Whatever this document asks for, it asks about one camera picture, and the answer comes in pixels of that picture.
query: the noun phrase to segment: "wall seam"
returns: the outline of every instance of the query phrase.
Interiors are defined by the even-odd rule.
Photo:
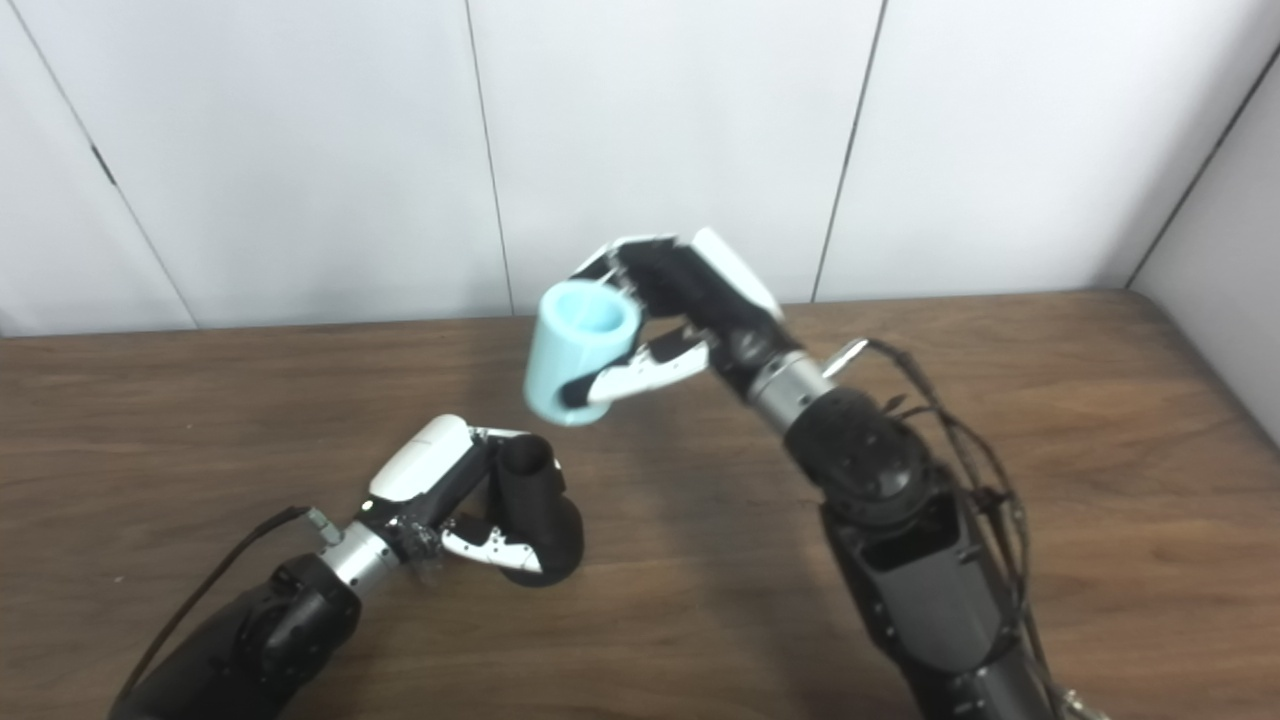
[[[76,111],[76,105],[72,104],[72,99],[67,95],[67,88],[64,88],[61,81],[58,79],[58,73],[54,72],[54,67],[49,63],[49,58],[45,56],[45,51],[40,47],[40,44],[36,42],[36,36],[35,33],[31,32],[31,27],[27,24],[27,19],[22,17],[22,13],[18,10],[18,5],[14,3],[14,0],[5,0],[5,1],[8,3],[9,9],[13,10],[14,18],[18,19],[18,26],[22,27],[22,32],[23,35],[27,36],[27,41],[31,42],[31,46],[36,49],[36,55],[40,56],[40,64],[44,65],[45,72],[49,73],[49,79],[52,81],[54,87],[58,88],[58,95],[61,96],[63,102],[67,104],[67,109],[70,111],[72,118],[76,119],[76,124],[79,127],[81,135],[83,135],[86,142],[88,142],[88,151],[91,154],[97,155],[97,161],[105,168],[106,163],[102,160],[101,147],[96,142],[93,142],[93,136],[88,132],[88,127],[84,124],[83,118],[81,118],[79,113]],[[164,273],[165,279],[169,281],[169,287],[173,288],[173,295],[178,299],[178,302],[182,304],[182,309],[183,311],[187,313],[187,318],[191,320],[192,327],[200,329],[200,322],[196,319],[196,314],[192,313],[191,304],[187,302],[187,297],[182,293],[182,290],[178,287],[178,283],[174,282],[173,273],[170,273],[169,266],[165,265],[164,258],[160,256],[160,251],[156,249],[156,245],[151,240],[151,236],[147,233],[147,229],[142,227],[142,220],[138,218],[138,214],[133,210],[133,205],[129,202],[128,196],[124,195],[124,190],[120,187],[118,182],[114,181],[114,178],[110,179],[111,184],[115,188],[115,193],[119,195],[120,197],[120,202],[124,204],[125,211],[129,213],[129,218],[133,220],[133,225],[138,228],[138,234],[142,236],[142,241],[146,243],[147,250],[151,251],[151,256],[155,259],[156,265],[160,266],[160,272]]]
[[[840,167],[840,181],[836,182],[836,196],[831,201],[831,217],[827,218],[827,234],[822,241],[822,255],[818,256],[818,272],[813,278],[813,292],[809,302],[818,301],[818,287],[822,284],[822,270],[827,266],[827,250],[831,249],[831,234],[836,228],[836,213],[840,210],[840,197],[845,192],[845,177],[849,174],[849,160],[854,154],[854,140],[858,137],[858,124],[863,118],[863,106],[867,104],[867,88],[872,83],[872,68],[876,65],[876,50],[879,47],[881,29],[884,27],[884,15],[888,13],[888,0],[881,0],[879,15],[876,18],[876,33],[872,36],[872,47],[867,53],[867,68],[863,69],[863,86],[858,91],[858,106],[854,108],[854,122],[849,128],[849,143],[845,145],[845,161]]]
[[[493,143],[489,141],[489,115],[484,106],[484,86],[480,82],[480,54],[476,53],[475,24],[471,22],[471,0],[463,0],[467,9],[467,37],[471,40],[471,67],[476,73],[476,97],[480,99],[480,126],[484,128],[484,151],[489,160],[489,187],[493,190],[493,213],[498,220],[498,246],[502,247],[502,270],[507,277],[507,302],[516,314],[516,291],[511,287],[511,263],[507,260],[507,233],[502,227],[502,204],[498,201],[498,173],[493,169]]]
[[[1184,190],[1181,196],[1178,197],[1178,202],[1174,204],[1174,209],[1170,210],[1169,217],[1165,218],[1165,222],[1160,225],[1160,229],[1156,231],[1156,237],[1151,241],[1151,245],[1148,245],[1147,250],[1142,254],[1142,259],[1138,260],[1138,264],[1134,266],[1133,273],[1129,274],[1128,282],[1124,283],[1125,290],[1133,287],[1133,283],[1138,279],[1138,273],[1142,272],[1142,269],[1147,265],[1147,260],[1151,260],[1152,254],[1155,254],[1156,246],[1160,245],[1160,241],[1165,240],[1165,234],[1169,233],[1169,228],[1172,227],[1174,220],[1178,219],[1178,214],[1181,213],[1183,206],[1187,205],[1187,200],[1196,191],[1196,187],[1199,184],[1201,178],[1204,177],[1204,172],[1208,170],[1208,167],[1213,163],[1213,158],[1217,156],[1217,151],[1222,149],[1222,145],[1226,142],[1226,137],[1231,135],[1233,129],[1235,129],[1235,123],[1240,119],[1240,115],[1244,114],[1244,109],[1249,105],[1249,101],[1253,100],[1253,95],[1258,91],[1258,87],[1262,86],[1262,81],[1265,81],[1267,74],[1271,72],[1271,67],[1275,65],[1276,58],[1280,58],[1280,45],[1276,45],[1275,50],[1271,51],[1271,56],[1267,58],[1266,64],[1262,65],[1262,72],[1260,72],[1258,77],[1253,79],[1253,85],[1249,86],[1249,91],[1244,94],[1244,99],[1240,100],[1240,105],[1235,109],[1235,113],[1231,114],[1231,119],[1228,120],[1226,127],[1222,128],[1221,135],[1217,136],[1217,142],[1215,142],[1213,147],[1210,149],[1207,155],[1204,155],[1204,161],[1201,163],[1201,167],[1196,170],[1196,174],[1192,176],[1192,181],[1187,184],[1187,190]]]

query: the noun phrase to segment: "table surface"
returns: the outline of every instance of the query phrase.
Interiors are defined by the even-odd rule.
[[[1117,720],[1280,712],[1280,461],[1146,300],[1119,292],[796,306],[815,356],[910,348],[1015,477],[1059,679]],[[159,625],[262,518],[346,519],[424,423],[545,434],[580,571],[525,589],[403,573],[291,719],[915,717],[822,539],[818,495],[712,377],[550,427],[527,318],[0,341],[0,707],[105,716]],[[845,380],[905,391],[882,361]],[[210,612],[291,553],[256,546]]]

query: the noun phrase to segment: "cable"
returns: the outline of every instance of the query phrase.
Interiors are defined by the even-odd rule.
[[[1009,478],[1009,473],[1005,470],[1004,464],[1000,461],[1000,456],[996,455],[991,443],[988,443],[963,420],[952,415],[951,411],[942,405],[942,400],[938,397],[933,383],[909,352],[899,350],[897,347],[876,338],[867,338],[867,347],[888,357],[924,400],[924,405],[922,406],[911,407],[891,415],[893,419],[905,421],[915,415],[934,415],[942,425],[942,430],[947,436],[951,450],[960,461],[965,479],[969,484],[969,491],[974,497],[987,488],[982,484],[980,473],[978,471],[973,456],[969,454],[965,441],[978,447],[987,465],[991,466],[995,473],[1002,492],[1001,505],[1005,505],[1009,509],[1007,514],[1012,521],[1014,530],[1018,534],[1019,544],[1015,559],[1012,547],[1009,542],[1005,518],[1000,514],[998,506],[982,512],[991,525],[996,547],[1000,552],[1001,560],[1004,561],[1005,571],[1009,575],[1011,585],[1010,594],[1012,596],[1015,611],[1014,619],[1007,623],[1006,626],[1011,630],[1016,630],[1019,628],[1023,630],[1021,635],[1030,646],[1033,656],[1029,664],[1033,666],[1036,675],[1041,679],[1041,684],[1043,685],[1046,697],[1050,700],[1053,715],[1056,717],[1061,717],[1061,711],[1057,703],[1066,697],[1064,694],[1065,691],[1050,674],[1048,661],[1044,656],[1044,647],[1039,637],[1039,629],[1036,626],[1036,616],[1032,614],[1030,609],[1030,529],[1027,524],[1027,509],[1023,505],[1021,497],[1018,495],[1018,491],[1014,489],[1012,480]],[[997,644],[992,650],[996,651],[1001,648]]]
[[[137,685],[138,680],[142,679],[142,674],[146,673],[147,666],[151,665],[152,660],[155,660],[156,653],[160,652],[161,647],[164,647],[165,641],[168,641],[169,635],[172,635],[173,632],[178,628],[178,624],[182,623],[183,618],[186,618],[187,614],[191,612],[191,609],[195,607],[197,602],[200,602],[200,598],[202,598],[206,592],[209,592],[209,588],[214,587],[214,583],[216,583],[218,579],[221,578],[224,573],[227,573],[227,570],[232,566],[232,564],[236,562],[236,560],[246,550],[248,550],[251,544],[261,539],[262,536],[279,528],[280,525],[284,525],[291,520],[296,520],[302,515],[306,515],[308,510],[311,509],[298,507],[298,506],[287,507],[276,512],[275,515],[268,518],[266,520],[262,521],[262,524],[253,528],[247,536],[244,536],[244,539],[239,541],[239,543],[236,547],[233,547],[230,552],[227,553],[227,557],[223,557],[223,561],[219,562],[216,568],[214,568],[214,571],[210,573],[209,577],[205,578],[202,583],[200,583],[200,585],[196,588],[196,592],[191,593],[191,597],[188,597],[187,601],[178,607],[178,611],[173,614],[173,618],[170,618],[168,623],[165,623],[164,628],[160,628],[160,633],[156,634],[154,641],[151,641],[151,644],[147,647],[146,652],[142,653],[142,657],[138,660],[138,664],[133,667],[133,671],[129,673],[129,676],[124,680],[124,687],[122,687],[120,693],[115,696],[115,702],[123,701],[125,697],[129,696],[129,693],[133,692],[134,685]]]

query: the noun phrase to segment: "light blue cylinder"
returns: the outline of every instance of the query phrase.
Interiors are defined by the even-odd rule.
[[[525,402],[557,425],[599,420],[611,402],[566,407],[559,389],[625,355],[639,331],[640,306],[616,287],[593,281],[553,284],[538,302],[538,325],[525,369]]]

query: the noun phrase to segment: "robotic arm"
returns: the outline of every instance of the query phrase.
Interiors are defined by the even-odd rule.
[[[714,370],[822,491],[820,520],[854,602],[924,717],[1105,719],[1048,674],[1028,607],[1016,493],[989,446],[946,411],[910,356],[860,338],[817,363],[787,333],[764,284],[710,229],[691,241],[620,240],[572,278],[609,283],[646,316],[682,315],[686,323],[568,382],[561,402],[582,407]],[[895,414],[837,386],[832,378],[868,348],[890,355],[927,405]],[[968,487],[905,421],[919,413],[942,421]],[[988,456],[1000,489],[980,484],[966,438]],[[1016,557],[1006,514],[1024,541]]]
[[[485,480],[488,516],[452,516]],[[325,547],[283,562],[137,683],[168,630],[255,534],[246,538],[161,632],[110,720],[276,717],[352,635],[372,589],[398,566],[426,568],[442,551],[495,565],[522,585],[563,580],[584,547],[582,519],[563,493],[559,462],[541,437],[440,415],[374,477],[346,529],[314,509],[291,509],[265,523],[257,534],[306,514]]]

